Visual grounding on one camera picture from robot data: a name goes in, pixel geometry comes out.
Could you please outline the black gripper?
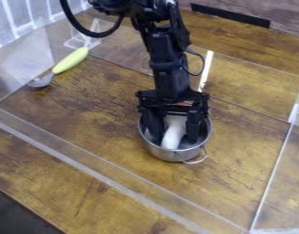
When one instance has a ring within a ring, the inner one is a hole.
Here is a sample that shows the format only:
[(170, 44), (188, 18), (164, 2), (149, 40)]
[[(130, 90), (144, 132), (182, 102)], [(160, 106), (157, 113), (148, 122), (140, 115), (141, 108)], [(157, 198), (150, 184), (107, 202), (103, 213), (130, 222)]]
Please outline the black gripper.
[(168, 114), (188, 116), (186, 130), (189, 143), (194, 144), (200, 136), (201, 118), (209, 116), (209, 95), (192, 87), (192, 74), (185, 65), (152, 65), (154, 90), (140, 90), (138, 111), (144, 123), (160, 144), (165, 137), (165, 119)]

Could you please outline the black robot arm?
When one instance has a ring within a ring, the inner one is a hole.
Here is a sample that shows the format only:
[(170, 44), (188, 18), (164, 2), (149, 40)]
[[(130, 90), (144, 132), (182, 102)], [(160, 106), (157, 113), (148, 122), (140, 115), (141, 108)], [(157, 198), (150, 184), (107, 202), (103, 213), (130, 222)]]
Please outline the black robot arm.
[(208, 117), (209, 96), (192, 88), (188, 55), (192, 44), (177, 0), (89, 0), (102, 13), (130, 18), (150, 53), (153, 90), (142, 90), (138, 109), (145, 127), (160, 143), (166, 133), (165, 117), (185, 118), (189, 142), (197, 142)]

